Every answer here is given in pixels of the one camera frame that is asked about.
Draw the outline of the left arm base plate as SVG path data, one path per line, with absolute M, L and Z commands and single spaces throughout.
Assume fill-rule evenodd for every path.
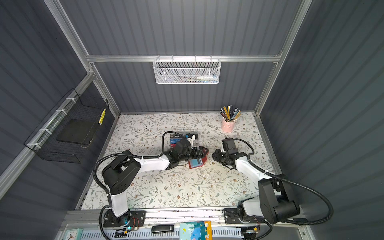
M 102 223 L 105 228 L 142 227 L 146 219 L 146 211 L 128 211 L 120 217 L 116 217 L 112 210 L 103 214 Z

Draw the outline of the blue credit card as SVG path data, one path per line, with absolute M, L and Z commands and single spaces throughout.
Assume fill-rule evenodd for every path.
M 190 160 L 190 167 L 193 169 L 193 168 L 197 168 L 197 167 L 201 167 L 203 165 L 203 162 L 201 159 L 197 159 L 197 160 Z

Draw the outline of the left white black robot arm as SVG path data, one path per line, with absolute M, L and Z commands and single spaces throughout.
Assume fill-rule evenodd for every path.
M 94 179 L 102 187 L 108 197 L 109 207 L 115 217 L 121 217 L 129 212 L 125 191 L 131 185 L 136 175 L 150 171 L 170 170 L 180 162 L 203 159 L 209 149 L 203 146 L 192 147 L 190 141 L 180 140 L 174 148 L 157 156 L 137 156 L 130 151 L 112 154 L 104 159 L 115 158 L 103 170 L 102 183 L 97 174 Z

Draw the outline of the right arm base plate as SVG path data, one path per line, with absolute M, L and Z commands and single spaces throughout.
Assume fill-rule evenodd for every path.
M 250 216 L 240 207 L 224 208 L 222 214 L 226 224 L 260 224 L 264 219 L 263 216 Z

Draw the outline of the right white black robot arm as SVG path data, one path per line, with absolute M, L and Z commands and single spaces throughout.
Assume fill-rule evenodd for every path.
M 299 204 L 294 197 L 290 183 L 251 160 L 254 148 L 242 139 L 225 138 L 222 148 L 212 154 L 214 161 L 230 170 L 236 170 L 258 184 L 259 197 L 240 201 L 238 217 L 244 221 L 248 217 L 263 217 L 268 223 L 283 222 L 300 214 Z

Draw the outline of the red card holder wallet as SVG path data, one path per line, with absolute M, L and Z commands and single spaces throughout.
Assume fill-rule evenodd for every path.
M 193 147 L 190 157 L 188 159 L 188 164 L 190 169 L 202 167 L 207 161 L 207 154 L 209 149 L 203 146 Z

